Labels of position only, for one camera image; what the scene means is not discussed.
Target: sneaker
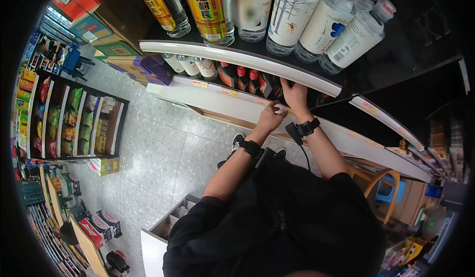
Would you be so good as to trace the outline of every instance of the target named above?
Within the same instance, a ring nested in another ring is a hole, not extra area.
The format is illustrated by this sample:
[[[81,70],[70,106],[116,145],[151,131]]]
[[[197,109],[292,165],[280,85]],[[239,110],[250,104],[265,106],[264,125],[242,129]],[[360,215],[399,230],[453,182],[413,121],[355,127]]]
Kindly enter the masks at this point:
[[[239,143],[241,141],[244,141],[245,138],[246,138],[246,135],[243,134],[242,132],[238,132],[234,136],[233,144],[232,144],[232,147],[231,147],[231,153],[236,151],[239,148]]]
[[[287,151],[285,151],[285,148],[281,148],[277,150],[276,157],[285,159],[286,155],[287,155]]]

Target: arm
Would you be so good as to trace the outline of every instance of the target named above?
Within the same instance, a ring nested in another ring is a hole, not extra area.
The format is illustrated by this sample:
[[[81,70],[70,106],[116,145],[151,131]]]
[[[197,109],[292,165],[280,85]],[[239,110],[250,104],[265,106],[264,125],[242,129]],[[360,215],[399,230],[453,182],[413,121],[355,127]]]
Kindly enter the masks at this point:
[[[256,128],[247,136],[246,141],[254,141],[259,146],[262,146],[269,134],[274,131],[287,116],[287,111],[281,114],[276,114],[279,111],[274,107],[279,101],[274,101],[262,111],[259,122]],[[224,165],[217,170],[213,178],[206,186],[204,196],[217,197],[222,200],[227,200],[237,189],[241,179],[247,172],[252,157],[239,148],[234,154],[224,163]]]
[[[294,111],[299,124],[312,121],[314,116],[307,106],[307,87],[299,83],[290,87],[287,79],[284,78],[280,78],[280,82],[285,101]],[[311,135],[306,136],[306,140],[324,179],[330,179],[338,173],[348,173],[340,153],[320,127],[316,128]]]

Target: terrazzo floor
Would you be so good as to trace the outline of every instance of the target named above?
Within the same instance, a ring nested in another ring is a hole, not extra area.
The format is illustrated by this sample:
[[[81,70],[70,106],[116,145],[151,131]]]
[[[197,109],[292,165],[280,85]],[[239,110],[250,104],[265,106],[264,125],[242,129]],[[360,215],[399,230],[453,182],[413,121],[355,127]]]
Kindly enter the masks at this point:
[[[130,104],[122,132],[121,172],[99,177],[88,164],[67,168],[80,180],[81,198],[90,211],[108,209],[121,220],[122,237],[106,243],[103,255],[122,250],[131,267],[130,276],[145,277],[140,230],[150,229],[188,193],[201,197],[216,164],[231,152],[234,135],[250,131],[162,101],[95,59],[91,45],[81,46],[80,51],[96,65],[84,75],[87,82],[77,81]],[[302,150],[294,143],[270,136],[264,147],[285,148],[288,161],[307,166]],[[312,172],[318,173],[310,150],[306,152]]]

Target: black shoe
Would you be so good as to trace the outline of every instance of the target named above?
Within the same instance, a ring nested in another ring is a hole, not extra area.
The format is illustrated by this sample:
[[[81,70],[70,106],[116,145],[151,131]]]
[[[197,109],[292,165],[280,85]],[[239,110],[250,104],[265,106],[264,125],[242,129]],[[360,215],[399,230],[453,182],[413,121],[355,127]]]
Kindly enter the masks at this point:
[[[234,136],[233,144],[232,144],[232,147],[231,147],[231,154],[233,154],[233,152],[236,151],[239,148],[239,143],[241,141],[244,141],[245,138],[246,138],[246,135],[243,134],[242,132],[238,132]]]

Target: white porcelain bottle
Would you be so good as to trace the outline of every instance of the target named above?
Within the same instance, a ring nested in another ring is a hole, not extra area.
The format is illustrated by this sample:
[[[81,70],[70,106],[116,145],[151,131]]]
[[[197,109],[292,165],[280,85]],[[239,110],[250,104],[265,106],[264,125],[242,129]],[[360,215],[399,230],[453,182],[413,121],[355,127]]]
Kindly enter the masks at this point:
[[[265,46],[276,56],[292,53],[319,0],[275,0]]]
[[[295,45],[294,54],[303,62],[314,63],[354,18],[353,0],[320,0]]]
[[[360,11],[333,44],[318,59],[322,69],[336,75],[384,38],[384,24],[394,17],[396,7],[379,0],[371,11]]]

